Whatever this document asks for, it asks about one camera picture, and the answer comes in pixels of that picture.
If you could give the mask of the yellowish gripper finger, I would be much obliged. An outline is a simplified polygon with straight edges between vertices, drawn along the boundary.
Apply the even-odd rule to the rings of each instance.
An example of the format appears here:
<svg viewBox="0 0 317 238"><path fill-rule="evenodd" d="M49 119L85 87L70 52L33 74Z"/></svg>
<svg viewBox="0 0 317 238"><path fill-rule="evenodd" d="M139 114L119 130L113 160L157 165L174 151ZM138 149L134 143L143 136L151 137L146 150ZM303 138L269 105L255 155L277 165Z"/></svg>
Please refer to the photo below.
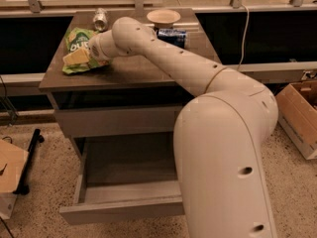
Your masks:
<svg viewBox="0 0 317 238"><path fill-rule="evenodd" d="M67 65L86 63L89 62L89 60L90 57L86 48L79 48L63 57L63 62Z"/></svg>

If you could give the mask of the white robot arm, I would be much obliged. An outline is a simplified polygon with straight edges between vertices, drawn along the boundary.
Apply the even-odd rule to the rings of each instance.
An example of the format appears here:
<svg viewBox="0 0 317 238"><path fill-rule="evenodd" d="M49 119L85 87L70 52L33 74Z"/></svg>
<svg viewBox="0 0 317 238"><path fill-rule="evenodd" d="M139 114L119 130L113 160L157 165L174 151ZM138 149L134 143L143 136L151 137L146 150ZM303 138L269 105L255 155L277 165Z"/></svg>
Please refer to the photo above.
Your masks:
<svg viewBox="0 0 317 238"><path fill-rule="evenodd" d="M192 94L173 132L190 238L277 238L261 145L276 126L278 107L265 85L159 40L130 17L94 35L84 55L143 56Z"/></svg>

